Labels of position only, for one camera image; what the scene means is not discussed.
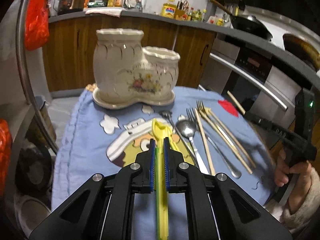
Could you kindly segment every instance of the oven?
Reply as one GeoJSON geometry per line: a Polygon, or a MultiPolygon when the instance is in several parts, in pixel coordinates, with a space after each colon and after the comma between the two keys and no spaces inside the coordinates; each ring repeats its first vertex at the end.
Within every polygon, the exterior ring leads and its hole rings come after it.
{"type": "MultiPolygon", "coordinates": [[[[215,39],[200,85],[228,101],[229,90],[246,111],[288,128],[294,115],[294,98],[301,87],[271,62],[272,55],[250,45],[236,46],[215,39]]],[[[278,141],[257,127],[267,147],[278,141]]]]}

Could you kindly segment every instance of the metal screw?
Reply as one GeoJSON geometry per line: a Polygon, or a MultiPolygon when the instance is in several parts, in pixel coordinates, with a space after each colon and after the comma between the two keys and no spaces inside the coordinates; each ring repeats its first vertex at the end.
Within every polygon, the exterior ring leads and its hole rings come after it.
{"type": "Polygon", "coordinates": [[[179,164],[179,168],[183,169],[183,170],[186,170],[187,168],[189,168],[189,164],[188,163],[180,163],[179,164]]]}
{"type": "Polygon", "coordinates": [[[140,168],[140,164],[139,163],[132,163],[130,165],[130,168],[133,169],[133,170],[137,170],[140,168]]]}
{"type": "Polygon", "coordinates": [[[100,180],[102,180],[102,175],[101,175],[101,174],[94,174],[94,175],[92,176],[92,179],[93,179],[94,181],[100,181],[100,180]]]}
{"type": "Polygon", "coordinates": [[[221,180],[221,181],[225,181],[225,180],[227,179],[227,176],[226,176],[226,174],[224,174],[224,173],[219,173],[219,174],[217,175],[217,179],[218,179],[218,180],[221,180]]]}

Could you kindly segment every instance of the table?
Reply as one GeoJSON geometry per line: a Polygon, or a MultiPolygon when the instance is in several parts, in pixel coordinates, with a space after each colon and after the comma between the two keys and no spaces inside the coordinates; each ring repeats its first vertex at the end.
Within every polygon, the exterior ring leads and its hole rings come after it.
{"type": "MultiPolygon", "coordinates": [[[[196,107],[196,100],[202,100],[218,118],[231,130],[257,167],[249,175],[236,159],[223,140],[208,126],[211,138],[224,152],[227,158],[242,172],[239,179],[232,177],[223,160],[209,144],[216,172],[224,172],[232,178],[259,204],[264,205],[275,185],[273,183],[274,164],[258,136],[233,106],[215,93],[185,87],[175,87],[175,102],[169,106],[147,106],[134,104],[125,109],[108,110],[97,106],[92,93],[85,90],[79,97],[66,126],[55,163],[52,190],[52,210],[66,200],[79,186],[95,173],[105,176],[117,173],[121,167],[135,160],[137,153],[148,149],[152,138],[151,122],[153,118],[165,122],[158,112],[172,111],[177,122],[186,115],[186,108],[196,107]]],[[[177,141],[184,156],[187,156],[179,137],[177,141]]],[[[207,163],[203,142],[199,133],[195,135],[199,153],[207,163]]],[[[188,226],[183,194],[169,194],[169,234],[170,239],[187,239],[188,226]]],[[[132,239],[156,238],[156,201],[155,194],[136,194],[134,202],[132,239]]]]}

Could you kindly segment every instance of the wooden wok handle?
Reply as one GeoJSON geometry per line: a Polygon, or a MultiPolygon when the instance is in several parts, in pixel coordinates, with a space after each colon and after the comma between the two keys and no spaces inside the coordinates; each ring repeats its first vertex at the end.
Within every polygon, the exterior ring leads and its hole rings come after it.
{"type": "Polygon", "coordinates": [[[210,0],[210,2],[214,3],[216,6],[218,6],[221,10],[225,11],[228,15],[232,15],[232,13],[227,9],[225,8],[221,3],[219,3],[218,1],[216,0],[210,0]]]}

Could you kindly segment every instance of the orange plastic bag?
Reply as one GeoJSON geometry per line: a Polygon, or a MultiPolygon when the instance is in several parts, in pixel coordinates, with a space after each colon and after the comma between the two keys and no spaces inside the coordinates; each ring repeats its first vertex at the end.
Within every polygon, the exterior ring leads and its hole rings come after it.
{"type": "Polygon", "coordinates": [[[5,120],[0,119],[0,197],[4,194],[5,179],[10,162],[11,142],[8,124],[5,120]]]}
{"type": "Polygon", "coordinates": [[[48,38],[48,0],[30,0],[26,17],[26,49],[38,49],[48,41],[48,38]]]}

